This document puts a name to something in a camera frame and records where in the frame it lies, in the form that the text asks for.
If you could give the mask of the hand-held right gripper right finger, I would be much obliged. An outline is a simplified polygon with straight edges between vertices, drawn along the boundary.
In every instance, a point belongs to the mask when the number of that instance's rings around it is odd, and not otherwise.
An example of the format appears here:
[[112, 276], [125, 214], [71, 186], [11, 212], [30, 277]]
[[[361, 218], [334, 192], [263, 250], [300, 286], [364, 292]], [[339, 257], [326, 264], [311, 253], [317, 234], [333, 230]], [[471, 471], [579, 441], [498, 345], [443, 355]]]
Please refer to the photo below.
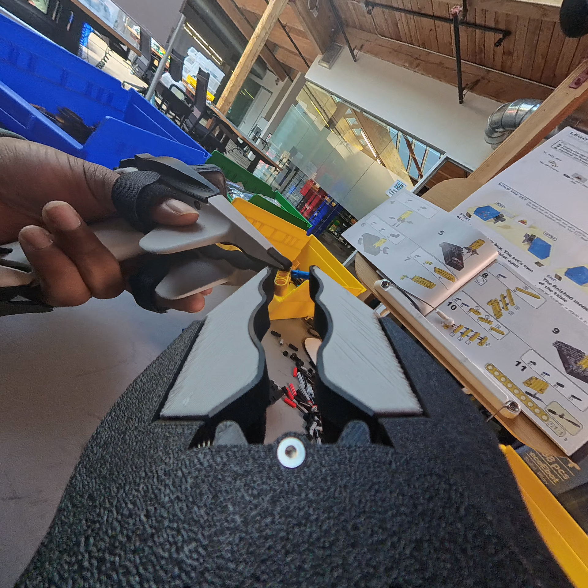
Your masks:
[[379, 315], [318, 267], [310, 268], [310, 294], [322, 340], [315, 364], [323, 415], [423, 415]]

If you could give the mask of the pile of loose lego pieces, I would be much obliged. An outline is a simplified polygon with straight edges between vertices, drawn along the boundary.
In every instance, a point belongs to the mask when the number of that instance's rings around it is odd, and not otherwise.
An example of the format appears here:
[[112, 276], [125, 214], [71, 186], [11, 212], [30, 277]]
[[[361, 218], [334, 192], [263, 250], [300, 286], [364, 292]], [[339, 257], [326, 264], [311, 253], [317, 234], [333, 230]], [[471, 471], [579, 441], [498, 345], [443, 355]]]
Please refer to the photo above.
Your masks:
[[286, 432], [303, 436], [308, 443], [323, 443], [322, 417], [315, 399], [318, 372], [303, 346], [307, 337], [318, 334], [304, 319], [281, 319], [271, 322], [263, 338], [270, 379], [266, 443]]

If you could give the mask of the colourful lego set box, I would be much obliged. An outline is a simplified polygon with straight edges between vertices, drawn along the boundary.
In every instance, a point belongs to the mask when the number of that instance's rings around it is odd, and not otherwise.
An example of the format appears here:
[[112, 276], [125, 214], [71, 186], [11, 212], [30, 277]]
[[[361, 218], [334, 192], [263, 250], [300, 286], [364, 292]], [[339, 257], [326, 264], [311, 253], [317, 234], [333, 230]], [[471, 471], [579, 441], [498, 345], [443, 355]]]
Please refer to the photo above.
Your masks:
[[527, 446], [516, 452], [563, 506], [587, 510], [587, 457], [574, 462]]

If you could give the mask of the yellow storage bin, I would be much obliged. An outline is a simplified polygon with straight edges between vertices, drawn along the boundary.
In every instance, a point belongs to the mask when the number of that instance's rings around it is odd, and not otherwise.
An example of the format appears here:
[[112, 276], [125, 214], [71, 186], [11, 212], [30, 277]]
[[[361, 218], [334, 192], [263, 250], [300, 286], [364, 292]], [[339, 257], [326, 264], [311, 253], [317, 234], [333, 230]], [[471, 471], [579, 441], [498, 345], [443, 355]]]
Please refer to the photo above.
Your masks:
[[[366, 291], [315, 236], [308, 236], [304, 230], [243, 199], [233, 200], [232, 205], [292, 261], [295, 269], [307, 272], [311, 266], [318, 266], [353, 296], [358, 297]], [[309, 282], [289, 285], [284, 296], [275, 295], [268, 309], [270, 320], [313, 317], [315, 305], [309, 293]]]
[[587, 533], [511, 446], [500, 445], [544, 544], [574, 587], [587, 587]]

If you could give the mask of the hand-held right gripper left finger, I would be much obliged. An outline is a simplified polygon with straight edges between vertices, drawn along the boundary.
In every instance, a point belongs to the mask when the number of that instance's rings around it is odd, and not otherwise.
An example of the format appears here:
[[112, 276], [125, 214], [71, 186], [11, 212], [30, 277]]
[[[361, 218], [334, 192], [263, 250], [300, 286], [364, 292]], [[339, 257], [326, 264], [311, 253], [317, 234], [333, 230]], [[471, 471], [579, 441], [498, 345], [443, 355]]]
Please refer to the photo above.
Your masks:
[[161, 419], [256, 420], [268, 402], [262, 339], [273, 270], [263, 269], [210, 311], [168, 390]]

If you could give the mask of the green storage bin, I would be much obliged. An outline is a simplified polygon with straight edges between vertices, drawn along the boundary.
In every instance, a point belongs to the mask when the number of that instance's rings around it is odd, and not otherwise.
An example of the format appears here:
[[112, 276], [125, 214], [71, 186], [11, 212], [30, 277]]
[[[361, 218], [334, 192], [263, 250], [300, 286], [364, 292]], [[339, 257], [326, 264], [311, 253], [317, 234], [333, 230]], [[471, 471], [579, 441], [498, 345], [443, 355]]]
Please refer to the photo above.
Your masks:
[[259, 197], [253, 196], [251, 201], [260, 203], [262, 209], [290, 222], [305, 232], [311, 229], [311, 223], [280, 192], [273, 190], [263, 180], [255, 177], [227, 156], [215, 150], [206, 162], [219, 167], [223, 171], [227, 183], [242, 184], [245, 192], [259, 195]]

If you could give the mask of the stack of coloured small bins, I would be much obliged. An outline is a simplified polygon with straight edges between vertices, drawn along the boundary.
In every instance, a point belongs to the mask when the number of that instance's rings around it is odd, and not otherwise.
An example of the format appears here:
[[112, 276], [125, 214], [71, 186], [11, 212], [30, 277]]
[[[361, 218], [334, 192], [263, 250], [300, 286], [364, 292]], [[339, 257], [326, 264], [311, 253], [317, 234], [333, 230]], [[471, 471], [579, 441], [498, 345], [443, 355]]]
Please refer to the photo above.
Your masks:
[[300, 194], [298, 211], [310, 223], [306, 234], [318, 237], [335, 222], [343, 207], [312, 179], [305, 182]]

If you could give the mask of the metal gooseneck page holder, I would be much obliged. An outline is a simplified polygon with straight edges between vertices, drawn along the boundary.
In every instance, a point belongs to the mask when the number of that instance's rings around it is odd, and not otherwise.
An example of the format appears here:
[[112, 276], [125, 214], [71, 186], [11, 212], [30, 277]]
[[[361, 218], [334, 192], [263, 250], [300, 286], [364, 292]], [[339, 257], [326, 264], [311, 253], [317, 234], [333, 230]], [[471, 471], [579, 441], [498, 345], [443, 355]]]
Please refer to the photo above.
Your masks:
[[376, 297], [390, 308], [402, 308], [418, 313], [421, 316], [427, 316], [435, 310], [433, 306], [416, 298], [415, 295], [387, 279], [376, 281], [373, 284], [373, 291]]

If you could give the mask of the silver ventilation duct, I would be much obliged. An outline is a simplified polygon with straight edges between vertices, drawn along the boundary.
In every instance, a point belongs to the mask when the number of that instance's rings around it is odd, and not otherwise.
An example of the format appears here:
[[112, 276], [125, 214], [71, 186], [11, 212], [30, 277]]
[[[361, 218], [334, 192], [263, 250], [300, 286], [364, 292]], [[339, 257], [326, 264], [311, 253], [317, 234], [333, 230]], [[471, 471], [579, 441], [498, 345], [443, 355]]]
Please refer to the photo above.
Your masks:
[[525, 98], [501, 105], [488, 118], [484, 141], [496, 150], [541, 104], [542, 100]]

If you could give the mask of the person's left hand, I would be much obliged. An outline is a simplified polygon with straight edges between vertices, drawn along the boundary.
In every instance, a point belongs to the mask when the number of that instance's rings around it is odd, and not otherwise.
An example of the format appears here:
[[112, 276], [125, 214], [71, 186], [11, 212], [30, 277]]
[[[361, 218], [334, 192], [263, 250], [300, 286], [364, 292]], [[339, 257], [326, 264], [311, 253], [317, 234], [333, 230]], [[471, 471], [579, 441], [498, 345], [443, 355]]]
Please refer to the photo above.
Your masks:
[[49, 146], [1, 138], [1, 243], [19, 241], [53, 307], [117, 298], [129, 286], [88, 227], [116, 216], [113, 170]]

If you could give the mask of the printed task instruction sheet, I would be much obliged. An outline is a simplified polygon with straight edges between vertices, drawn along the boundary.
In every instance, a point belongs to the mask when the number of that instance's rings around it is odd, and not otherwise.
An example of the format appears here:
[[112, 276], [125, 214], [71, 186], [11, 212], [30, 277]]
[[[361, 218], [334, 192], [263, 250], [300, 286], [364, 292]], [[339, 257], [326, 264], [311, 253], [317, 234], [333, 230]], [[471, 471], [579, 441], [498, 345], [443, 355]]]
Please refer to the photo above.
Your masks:
[[587, 134], [567, 127], [452, 213], [489, 236], [529, 282], [587, 294]]

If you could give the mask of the black office chair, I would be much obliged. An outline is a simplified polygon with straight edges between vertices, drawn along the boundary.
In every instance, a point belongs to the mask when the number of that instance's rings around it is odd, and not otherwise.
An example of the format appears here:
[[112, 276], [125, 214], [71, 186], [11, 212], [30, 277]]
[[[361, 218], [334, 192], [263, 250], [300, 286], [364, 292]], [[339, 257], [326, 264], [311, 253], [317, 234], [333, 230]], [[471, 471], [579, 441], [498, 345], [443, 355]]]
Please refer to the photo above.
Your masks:
[[199, 68], [196, 74], [195, 96], [183, 123], [184, 129], [188, 132], [207, 114], [208, 82], [209, 72]]

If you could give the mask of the blue storage bin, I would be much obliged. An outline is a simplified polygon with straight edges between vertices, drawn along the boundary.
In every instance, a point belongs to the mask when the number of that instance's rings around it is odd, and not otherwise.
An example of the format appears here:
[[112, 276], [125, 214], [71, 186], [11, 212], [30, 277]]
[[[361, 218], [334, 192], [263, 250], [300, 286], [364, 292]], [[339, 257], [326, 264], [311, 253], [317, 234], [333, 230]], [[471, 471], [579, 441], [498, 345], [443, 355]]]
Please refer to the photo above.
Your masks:
[[[94, 131], [80, 143], [35, 106], [70, 109]], [[1, 15], [1, 129], [115, 168], [138, 154], [204, 164], [209, 153], [133, 89]]]

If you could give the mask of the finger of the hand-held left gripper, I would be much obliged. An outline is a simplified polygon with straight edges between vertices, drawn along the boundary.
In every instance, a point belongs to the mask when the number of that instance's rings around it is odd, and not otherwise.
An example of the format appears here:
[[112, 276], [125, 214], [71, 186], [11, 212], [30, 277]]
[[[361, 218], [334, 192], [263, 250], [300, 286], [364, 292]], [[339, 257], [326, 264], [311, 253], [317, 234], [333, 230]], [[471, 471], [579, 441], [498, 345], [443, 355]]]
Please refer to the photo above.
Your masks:
[[276, 268], [274, 248], [266, 251], [263, 259], [221, 246], [153, 254], [153, 298], [168, 302], [220, 285], [239, 288], [264, 268]]
[[195, 224], [157, 226], [145, 235], [121, 218], [94, 224], [91, 230], [118, 261], [152, 254], [171, 255], [174, 261], [225, 261], [240, 270], [291, 268], [292, 262], [224, 196], [211, 197], [198, 214]]

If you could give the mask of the white document stand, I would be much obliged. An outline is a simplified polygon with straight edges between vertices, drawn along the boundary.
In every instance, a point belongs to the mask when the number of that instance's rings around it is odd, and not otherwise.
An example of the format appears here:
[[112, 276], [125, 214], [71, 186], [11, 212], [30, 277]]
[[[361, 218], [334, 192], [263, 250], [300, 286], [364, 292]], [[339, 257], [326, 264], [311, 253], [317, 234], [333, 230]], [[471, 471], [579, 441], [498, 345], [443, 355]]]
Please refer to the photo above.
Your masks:
[[499, 392], [498, 388], [492, 385], [490, 380], [461, 351], [455, 349], [425, 316], [384, 305], [426, 350], [450, 371], [473, 397], [480, 401], [492, 418], [511, 433], [514, 432], [515, 425], [522, 424], [521, 411], [513, 412], [507, 407], [512, 402], [509, 395]]

